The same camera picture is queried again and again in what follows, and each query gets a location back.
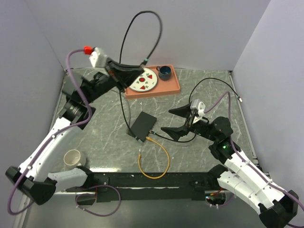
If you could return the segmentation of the black network switch box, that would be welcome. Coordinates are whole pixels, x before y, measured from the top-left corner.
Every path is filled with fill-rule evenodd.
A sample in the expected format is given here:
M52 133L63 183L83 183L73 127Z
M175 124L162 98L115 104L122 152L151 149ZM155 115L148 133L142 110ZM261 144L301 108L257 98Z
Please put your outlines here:
M133 125L130 127L131 130L128 130L128 135L139 142L144 142L156 121L156 117L141 111Z

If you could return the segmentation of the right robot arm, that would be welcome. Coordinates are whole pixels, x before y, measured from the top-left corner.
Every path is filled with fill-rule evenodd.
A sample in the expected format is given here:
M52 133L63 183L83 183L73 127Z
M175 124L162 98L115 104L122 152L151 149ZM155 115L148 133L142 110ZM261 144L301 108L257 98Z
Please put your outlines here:
M209 171L208 185L212 189L229 190L247 203L267 228L284 228L290 224L298 211L297 194L276 185L233 142L229 118L220 116L209 122L200 100L171 109L169 113L186 119L181 127L162 128L173 140L191 132L213 142L209 150L221 164Z

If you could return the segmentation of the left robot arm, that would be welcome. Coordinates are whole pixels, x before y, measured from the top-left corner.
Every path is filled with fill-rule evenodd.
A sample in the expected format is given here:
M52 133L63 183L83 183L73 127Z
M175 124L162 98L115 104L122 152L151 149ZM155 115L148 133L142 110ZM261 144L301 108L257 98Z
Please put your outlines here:
M38 205L49 201L54 193L72 187L91 190L94 173L84 165L77 163L71 171L57 173L52 173L52 167L64 145L80 133L93 117L96 109L90 104L114 87L123 92L144 73L146 63L124 65L108 58L105 66L97 68L91 80L71 70L62 88L66 103L52 129L21 165L10 166L5 173L14 190L20 190Z

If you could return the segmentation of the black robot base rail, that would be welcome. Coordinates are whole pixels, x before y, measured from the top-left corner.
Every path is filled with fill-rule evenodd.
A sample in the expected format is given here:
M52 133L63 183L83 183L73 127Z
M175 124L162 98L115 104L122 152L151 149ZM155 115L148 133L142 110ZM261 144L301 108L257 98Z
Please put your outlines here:
M96 190L92 187L102 185ZM118 200L115 187L122 200L179 200L203 201L205 195L220 190L217 179L207 172L168 172L153 180L140 172L96 172L93 182L86 187L72 187L68 193L96 193L97 202Z

